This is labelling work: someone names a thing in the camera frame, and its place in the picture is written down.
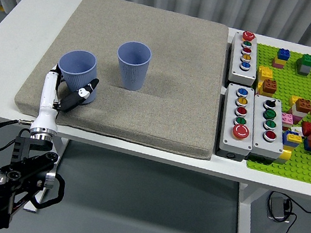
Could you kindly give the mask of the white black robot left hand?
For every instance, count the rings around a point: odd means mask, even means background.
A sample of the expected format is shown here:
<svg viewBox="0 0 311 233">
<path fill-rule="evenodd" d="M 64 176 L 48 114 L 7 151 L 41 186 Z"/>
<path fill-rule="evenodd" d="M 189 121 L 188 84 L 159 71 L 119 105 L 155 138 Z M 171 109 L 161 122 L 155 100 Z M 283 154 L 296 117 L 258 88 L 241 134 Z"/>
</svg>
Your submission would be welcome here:
<svg viewBox="0 0 311 233">
<path fill-rule="evenodd" d="M 61 82 L 62 72 L 58 65 L 55 65 L 47 74 L 43 91 L 40 98 L 40 108 L 38 117 L 31 123 L 30 135 L 33 138 L 51 140 L 58 132 L 56 117 L 58 112 L 68 112 L 72 109 L 85 104 L 88 99 L 94 96 L 96 86 L 99 83 L 95 70 L 87 71 L 85 76 L 89 82 L 71 92 L 62 100 L 58 99 L 58 87 Z"/>
</svg>

